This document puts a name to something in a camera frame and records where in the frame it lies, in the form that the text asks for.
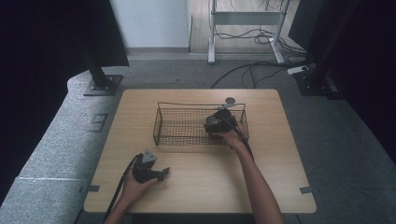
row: black panel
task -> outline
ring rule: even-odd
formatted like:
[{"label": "black panel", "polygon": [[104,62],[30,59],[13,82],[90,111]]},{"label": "black panel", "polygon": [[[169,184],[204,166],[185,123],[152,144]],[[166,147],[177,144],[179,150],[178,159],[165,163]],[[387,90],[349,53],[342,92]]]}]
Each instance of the black panel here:
[{"label": "black panel", "polygon": [[396,161],[396,2],[361,0],[332,56],[343,94]]},{"label": "black panel", "polygon": [[79,34],[99,66],[128,66],[107,0],[0,1],[0,202],[67,94],[87,70]]},{"label": "black panel", "polygon": [[301,0],[290,27],[289,37],[318,55],[329,41],[349,1]]}]

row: gray carpet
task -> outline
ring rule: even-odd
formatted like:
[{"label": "gray carpet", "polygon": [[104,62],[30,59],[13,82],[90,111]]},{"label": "gray carpet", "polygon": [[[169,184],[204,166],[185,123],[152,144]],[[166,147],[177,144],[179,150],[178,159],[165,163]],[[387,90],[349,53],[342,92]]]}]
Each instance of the gray carpet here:
[{"label": "gray carpet", "polygon": [[[88,72],[71,78],[69,93],[0,208],[0,223],[100,223],[80,209],[126,89],[207,89],[244,60],[134,60],[105,68],[124,75],[115,96],[84,97]],[[279,68],[257,67],[255,79]],[[239,70],[215,88],[242,89]],[[249,76],[245,83],[252,87]],[[396,166],[346,101],[301,96],[286,71],[258,83],[276,89],[285,108],[318,210],[285,214],[286,223],[396,223]],[[93,122],[107,115],[101,129]],[[124,223],[251,223],[251,216],[138,215]]]}]

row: table surface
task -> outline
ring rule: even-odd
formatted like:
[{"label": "table surface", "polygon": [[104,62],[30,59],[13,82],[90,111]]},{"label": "table surface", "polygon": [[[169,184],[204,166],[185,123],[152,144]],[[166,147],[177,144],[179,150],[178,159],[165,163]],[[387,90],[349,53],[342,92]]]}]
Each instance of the table surface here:
[{"label": "table surface", "polygon": [[251,213],[239,160],[225,146],[156,146],[153,128],[158,102],[224,104],[227,97],[246,104],[249,144],[282,213],[313,213],[297,147],[275,90],[128,90],[108,134],[92,180],[88,212],[105,212],[131,159],[149,149],[153,170],[171,167],[163,182],[148,190],[130,213]]}]

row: forearm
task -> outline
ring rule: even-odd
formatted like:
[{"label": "forearm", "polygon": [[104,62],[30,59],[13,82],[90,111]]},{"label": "forearm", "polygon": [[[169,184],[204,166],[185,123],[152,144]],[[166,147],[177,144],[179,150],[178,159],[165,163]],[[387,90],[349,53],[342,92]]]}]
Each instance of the forearm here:
[{"label": "forearm", "polygon": [[256,223],[283,223],[276,198],[256,163],[248,154],[246,147],[242,143],[238,143],[235,145],[234,150],[241,162],[247,193]]},{"label": "forearm", "polygon": [[129,203],[123,200],[120,200],[114,205],[113,210],[111,210],[110,215],[105,221],[105,224],[119,224],[122,222],[128,208],[130,207]]}]

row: wire basket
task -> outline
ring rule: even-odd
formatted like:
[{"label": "wire basket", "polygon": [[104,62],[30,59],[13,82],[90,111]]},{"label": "wire basket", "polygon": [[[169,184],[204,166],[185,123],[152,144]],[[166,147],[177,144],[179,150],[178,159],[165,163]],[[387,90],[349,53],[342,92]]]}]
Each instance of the wire basket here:
[{"label": "wire basket", "polygon": [[[205,119],[218,110],[219,105],[185,105],[158,103],[153,137],[155,145],[190,146],[190,145],[226,145],[224,141],[205,131]],[[245,104],[236,104],[228,108],[236,121],[247,131],[248,122]]]}]

